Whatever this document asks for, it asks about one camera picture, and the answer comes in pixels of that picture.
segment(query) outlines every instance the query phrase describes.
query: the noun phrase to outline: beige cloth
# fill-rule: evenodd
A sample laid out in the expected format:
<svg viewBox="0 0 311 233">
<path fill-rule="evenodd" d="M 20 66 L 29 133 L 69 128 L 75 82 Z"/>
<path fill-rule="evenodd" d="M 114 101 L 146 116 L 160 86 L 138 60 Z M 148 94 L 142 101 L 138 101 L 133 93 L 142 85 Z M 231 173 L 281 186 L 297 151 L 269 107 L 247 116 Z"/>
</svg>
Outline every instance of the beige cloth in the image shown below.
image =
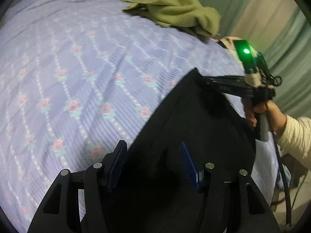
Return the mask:
<svg viewBox="0 0 311 233">
<path fill-rule="evenodd" d="M 300 117 L 296 120 L 287 116 L 285 130 L 277 144 L 311 170 L 311 119 Z"/>
</svg>

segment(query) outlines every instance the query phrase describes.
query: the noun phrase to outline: green garment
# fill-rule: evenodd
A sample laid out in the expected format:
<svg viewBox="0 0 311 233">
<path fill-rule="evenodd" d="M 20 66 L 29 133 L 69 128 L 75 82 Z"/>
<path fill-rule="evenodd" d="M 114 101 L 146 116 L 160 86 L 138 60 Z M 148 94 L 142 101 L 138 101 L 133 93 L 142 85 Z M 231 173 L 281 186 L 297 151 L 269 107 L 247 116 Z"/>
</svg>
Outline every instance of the green garment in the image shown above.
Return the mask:
<svg viewBox="0 0 311 233">
<path fill-rule="evenodd" d="M 122 0 L 132 2 L 124 9 L 131 15 L 149 18 L 162 27 L 176 27 L 205 40 L 219 30 L 220 15 L 198 0 Z"/>
</svg>

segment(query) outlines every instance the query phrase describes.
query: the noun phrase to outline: floor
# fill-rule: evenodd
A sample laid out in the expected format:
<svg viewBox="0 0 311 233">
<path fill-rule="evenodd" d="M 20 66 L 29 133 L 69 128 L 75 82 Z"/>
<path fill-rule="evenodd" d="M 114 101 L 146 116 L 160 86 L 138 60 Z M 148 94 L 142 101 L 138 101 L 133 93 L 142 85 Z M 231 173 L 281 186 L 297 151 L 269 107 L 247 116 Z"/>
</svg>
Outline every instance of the floor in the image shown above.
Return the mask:
<svg viewBox="0 0 311 233">
<path fill-rule="evenodd" d="M 297 192 L 297 188 L 292 189 L 290 191 L 291 203 L 293 203 L 296 192 Z M 295 201 L 295 205 L 293 207 L 292 226 L 294 226 L 298 222 L 298 220 L 301 218 L 305 209 L 309 205 L 310 200 L 311 200 L 311 172 L 309 171 L 303 185 L 301 186 L 301 189 Z M 285 227 L 285 215 L 286 215 L 285 211 L 286 211 L 285 202 L 283 202 L 277 206 L 276 211 L 274 212 L 274 216 L 276 217 L 276 220 L 278 224 L 280 225 L 281 229 Z"/>
</svg>

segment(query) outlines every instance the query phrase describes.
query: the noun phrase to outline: green light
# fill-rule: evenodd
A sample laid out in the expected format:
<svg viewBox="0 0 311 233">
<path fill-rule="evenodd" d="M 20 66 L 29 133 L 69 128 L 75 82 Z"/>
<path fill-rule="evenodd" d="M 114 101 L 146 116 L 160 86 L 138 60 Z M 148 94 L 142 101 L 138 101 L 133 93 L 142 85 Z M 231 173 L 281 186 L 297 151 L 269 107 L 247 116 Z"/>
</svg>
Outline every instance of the green light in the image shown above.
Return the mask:
<svg viewBox="0 0 311 233">
<path fill-rule="evenodd" d="M 246 49 L 246 48 L 245 48 L 243 51 L 244 51 L 246 54 L 249 54 L 249 53 L 250 53 L 249 49 Z"/>
</svg>

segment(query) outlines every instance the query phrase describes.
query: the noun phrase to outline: metal screw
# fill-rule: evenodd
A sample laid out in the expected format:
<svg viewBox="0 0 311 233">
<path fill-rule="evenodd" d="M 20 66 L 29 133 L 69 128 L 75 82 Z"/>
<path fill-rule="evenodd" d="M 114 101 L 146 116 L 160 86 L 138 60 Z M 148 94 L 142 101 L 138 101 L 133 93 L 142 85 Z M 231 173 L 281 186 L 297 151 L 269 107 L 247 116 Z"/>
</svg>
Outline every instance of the metal screw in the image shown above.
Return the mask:
<svg viewBox="0 0 311 233">
<path fill-rule="evenodd" d="M 240 175 L 246 176 L 247 175 L 247 171 L 244 169 L 240 170 Z"/>
<path fill-rule="evenodd" d="M 98 169 L 98 168 L 101 168 L 102 164 L 100 162 L 96 162 L 93 167 Z"/>
<path fill-rule="evenodd" d="M 61 176 L 66 176 L 69 173 L 69 171 L 67 169 L 64 169 L 60 172 Z"/>
<path fill-rule="evenodd" d="M 208 169 L 213 169 L 215 167 L 215 165 L 213 163 L 206 163 L 205 166 Z"/>
</svg>

